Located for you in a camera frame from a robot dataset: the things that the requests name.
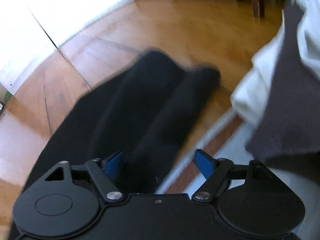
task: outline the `white cloth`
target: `white cloth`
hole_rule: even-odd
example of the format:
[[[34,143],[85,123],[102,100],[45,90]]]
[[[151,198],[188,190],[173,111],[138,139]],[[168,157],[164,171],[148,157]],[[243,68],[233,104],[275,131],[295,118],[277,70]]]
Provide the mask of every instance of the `white cloth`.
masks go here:
[[[300,57],[320,79],[320,0],[293,0],[305,11],[297,29]],[[252,57],[253,68],[231,95],[232,107],[257,126],[266,108],[273,73],[284,41],[284,21],[277,35]]]

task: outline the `white fabric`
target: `white fabric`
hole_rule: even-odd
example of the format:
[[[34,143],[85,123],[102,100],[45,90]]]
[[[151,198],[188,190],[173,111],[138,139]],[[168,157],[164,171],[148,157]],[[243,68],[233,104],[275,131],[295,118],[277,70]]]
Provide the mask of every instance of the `white fabric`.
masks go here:
[[[302,62],[320,79],[320,0],[294,0],[305,14],[297,30]],[[284,41],[284,21],[277,35],[252,57],[253,68],[231,95],[232,107],[257,126],[266,108],[273,73]]]

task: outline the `black cloth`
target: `black cloth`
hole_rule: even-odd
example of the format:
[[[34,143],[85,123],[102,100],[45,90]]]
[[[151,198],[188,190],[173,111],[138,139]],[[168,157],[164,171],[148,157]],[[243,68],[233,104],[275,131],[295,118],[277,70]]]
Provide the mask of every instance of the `black cloth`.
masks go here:
[[[124,193],[153,193],[219,81],[213,68],[186,72],[163,53],[146,53],[76,103],[39,156],[24,190],[61,160],[84,164],[121,149],[125,164],[115,185]],[[15,236],[13,225],[9,240]]]
[[[302,16],[297,5],[284,9],[284,43],[267,107],[247,145],[261,161],[320,150],[320,82],[300,59],[297,26]]]

